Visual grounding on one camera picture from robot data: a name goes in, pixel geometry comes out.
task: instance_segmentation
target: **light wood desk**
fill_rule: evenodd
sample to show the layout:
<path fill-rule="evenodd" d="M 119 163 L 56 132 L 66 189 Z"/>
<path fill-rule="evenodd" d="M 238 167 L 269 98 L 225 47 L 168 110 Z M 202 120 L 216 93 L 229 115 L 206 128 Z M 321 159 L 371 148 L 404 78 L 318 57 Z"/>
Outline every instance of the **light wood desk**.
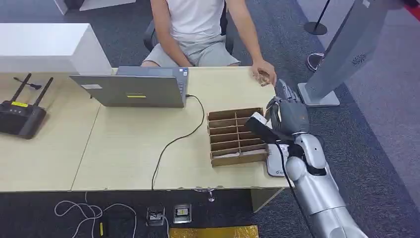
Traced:
<path fill-rule="evenodd" d="M 17 74 L 0 75 L 1 100 L 10 99 Z M 151 190 L 159 154 L 171 140 L 201 121 L 195 98 L 183 109 L 107 108 L 67 75 L 35 74 L 32 83 L 54 76 L 41 106 L 48 118 L 31 140 L 1 135 L 0 191 Z M 260 87 L 248 67 L 191 68 L 188 93 L 205 112 L 265 107 L 274 95 Z M 25 87 L 18 101 L 39 92 Z M 284 178 L 267 174 L 263 162 L 213 168 L 207 122 L 193 135 L 170 145 L 162 156 L 155 189 L 251 189 L 254 211 L 283 188 Z"/>
<path fill-rule="evenodd" d="M 274 89 L 260 87 L 248 67 L 197 67 L 190 69 L 188 93 L 197 96 L 208 113 L 264 108 Z M 164 146 L 191 132 L 201 118 L 195 98 L 188 98 L 184 109 L 101 106 L 72 190 L 150 190 Z M 213 168 L 206 121 L 167 148 L 155 182 L 161 190 L 272 188 L 252 190 L 253 197 L 264 197 L 254 204 L 255 210 L 284 187 L 286 180 L 270 177 L 263 162 Z"/>
<path fill-rule="evenodd" d="M 0 74 L 0 101 L 10 100 L 26 74 Z M 99 105 L 64 74 L 33 74 L 30 83 L 54 77 L 40 106 L 48 112 L 31 140 L 0 135 L 0 191 L 70 190 Z M 40 90 L 25 86 L 18 102 L 33 104 Z"/>

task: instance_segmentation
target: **stanchion base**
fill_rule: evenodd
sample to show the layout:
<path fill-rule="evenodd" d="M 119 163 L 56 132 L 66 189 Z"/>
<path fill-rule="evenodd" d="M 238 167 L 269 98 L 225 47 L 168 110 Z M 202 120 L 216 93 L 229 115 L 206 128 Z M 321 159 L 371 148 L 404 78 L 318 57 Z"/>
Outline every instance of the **stanchion base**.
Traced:
<path fill-rule="evenodd" d="M 327 27 L 322 25 L 321 23 L 318 24 L 318 27 L 316 29 L 315 29 L 315 25 L 316 25 L 316 22 L 311 21 L 311 22 L 305 23 L 303 28 L 305 29 L 305 31 L 313 35 L 325 35 L 328 32 Z"/>
<path fill-rule="evenodd" d="M 316 107 L 336 107 L 340 105 L 340 101 L 335 95 L 334 91 L 331 91 L 327 96 L 321 98 L 320 100 L 313 100 L 309 97 L 308 92 L 305 88 L 306 83 L 298 83 L 299 93 L 302 96 L 302 99 L 306 106 L 310 108 Z"/>

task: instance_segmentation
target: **man's arm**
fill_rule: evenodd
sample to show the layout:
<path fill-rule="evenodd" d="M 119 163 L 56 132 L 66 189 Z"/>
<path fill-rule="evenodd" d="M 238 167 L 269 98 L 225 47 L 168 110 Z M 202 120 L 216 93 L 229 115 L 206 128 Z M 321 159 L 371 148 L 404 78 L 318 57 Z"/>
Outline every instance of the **man's arm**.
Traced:
<path fill-rule="evenodd" d="M 255 30 L 255 25 L 251 19 L 245 0 L 226 0 L 226 4 L 238 29 L 239 36 L 252 57 L 252 71 L 254 76 L 259 77 L 259 71 L 266 72 L 270 77 L 271 83 L 275 85 L 277 75 L 274 71 L 274 66 L 266 62 L 261 55 L 257 31 Z"/>
<path fill-rule="evenodd" d="M 157 38 L 165 53 L 181 67 L 191 67 L 178 42 L 171 36 L 171 20 L 166 0 L 150 0 Z"/>

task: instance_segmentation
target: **person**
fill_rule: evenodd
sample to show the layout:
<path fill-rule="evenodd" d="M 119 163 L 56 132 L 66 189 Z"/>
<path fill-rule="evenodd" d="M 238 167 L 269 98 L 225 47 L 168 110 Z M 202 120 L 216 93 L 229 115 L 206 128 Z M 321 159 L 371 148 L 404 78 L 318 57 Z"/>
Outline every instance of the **person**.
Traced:
<path fill-rule="evenodd" d="M 159 44 L 141 66 L 238 66 L 221 36 L 220 18 L 225 0 L 151 0 Z M 254 77 L 260 73 L 274 85 L 274 66 L 263 59 L 257 31 L 245 0 L 226 0 L 239 36 L 251 55 Z"/>

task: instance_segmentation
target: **gray shorts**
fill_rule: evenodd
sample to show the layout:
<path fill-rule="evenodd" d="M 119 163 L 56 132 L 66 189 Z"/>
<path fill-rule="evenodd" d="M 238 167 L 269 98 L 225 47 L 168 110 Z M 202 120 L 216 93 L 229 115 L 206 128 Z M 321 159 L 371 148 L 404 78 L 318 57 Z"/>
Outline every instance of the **gray shorts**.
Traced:
<path fill-rule="evenodd" d="M 225 47 L 225 36 L 216 36 L 200 42 L 178 42 L 187 59 L 194 66 L 228 66 L 240 63 L 231 56 Z M 153 61 L 161 67 L 178 67 L 178 65 L 157 44 L 144 59 Z"/>

